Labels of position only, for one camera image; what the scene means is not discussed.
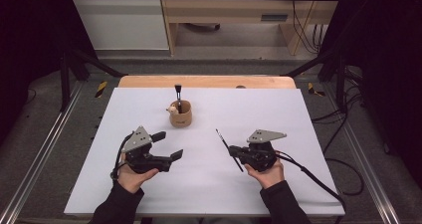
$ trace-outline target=white tabletop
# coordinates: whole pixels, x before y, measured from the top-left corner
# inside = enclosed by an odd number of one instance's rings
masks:
[[[335,191],[301,91],[297,89],[182,89],[192,104],[193,121],[173,127],[165,110],[175,100],[174,88],[116,88],[74,187],[66,214],[92,215],[106,200],[109,174],[123,139],[143,125],[149,134],[166,131],[152,145],[153,155],[183,157],[169,172],[142,185],[145,196],[136,212],[145,216],[267,216],[261,186],[241,172],[216,132],[228,145],[247,146],[255,129],[279,131],[287,137],[272,141]],[[343,215],[340,203],[296,166],[284,162],[285,176],[299,204],[309,215]]]

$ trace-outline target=wooden desk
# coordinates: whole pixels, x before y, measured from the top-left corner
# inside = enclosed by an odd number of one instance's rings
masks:
[[[267,76],[126,76],[121,88],[165,88],[181,84],[183,88],[265,88],[294,89],[290,77]]]
[[[193,122],[185,128],[173,127],[165,111],[175,100],[175,82],[184,87],[182,98],[192,103]],[[221,89],[239,84],[256,88],[265,82],[272,88],[287,89]],[[202,88],[204,84],[218,87]],[[154,155],[168,156],[184,150],[183,157],[172,164],[169,172],[159,173],[142,184],[146,194],[136,212],[144,217],[269,215],[259,195],[260,184],[239,170],[215,128],[230,145],[240,146],[247,145],[245,139],[256,128],[287,133],[288,137],[275,140],[273,146],[294,157],[335,190],[302,93],[294,86],[292,79],[280,77],[124,77],[112,93],[65,213],[90,216],[106,199],[118,147],[139,125],[151,134],[167,132],[166,139],[152,147]],[[339,202],[297,167],[287,162],[284,166],[292,190],[307,214],[344,214]]]
[[[288,49],[295,55],[301,39],[295,31],[292,1],[242,0],[161,0],[170,53],[174,55],[179,23],[272,23],[280,24]],[[329,24],[337,2],[297,1],[296,15],[302,26]],[[263,15],[283,15],[287,20],[269,21]],[[298,21],[295,22],[304,35]]]

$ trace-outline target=black sleeve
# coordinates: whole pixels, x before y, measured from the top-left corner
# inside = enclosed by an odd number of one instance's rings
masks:
[[[137,205],[143,197],[143,191],[132,194],[118,182],[111,189],[105,202],[97,207],[92,224],[133,224]]]
[[[288,182],[279,182],[261,190],[261,197],[274,224],[310,224],[307,214],[299,206]]]

